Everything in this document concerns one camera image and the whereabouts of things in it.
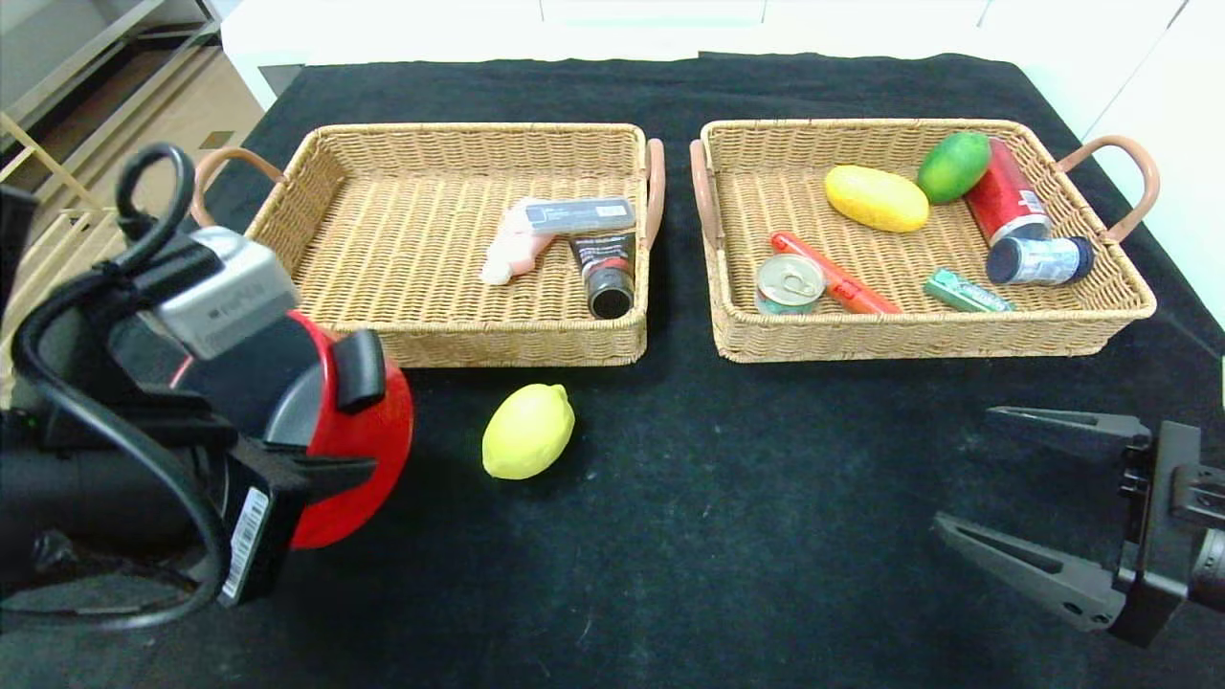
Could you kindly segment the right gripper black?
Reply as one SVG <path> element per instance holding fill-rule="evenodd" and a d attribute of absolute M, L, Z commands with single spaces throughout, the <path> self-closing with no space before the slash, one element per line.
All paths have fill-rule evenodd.
<path fill-rule="evenodd" d="M 1224 611 L 1224 477 L 1200 459 L 1202 432 L 1164 421 L 1154 446 L 1137 417 L 1102 411 L 993 406 L 986 418 L 1016 440 L 1094 465 L 1147 457 L 1147 490 L 1120 558 L 1106 566 L 996 528 L 933 516 L 946 546 L 1080 633 L 1149 647 L 1186 603 Z"/>

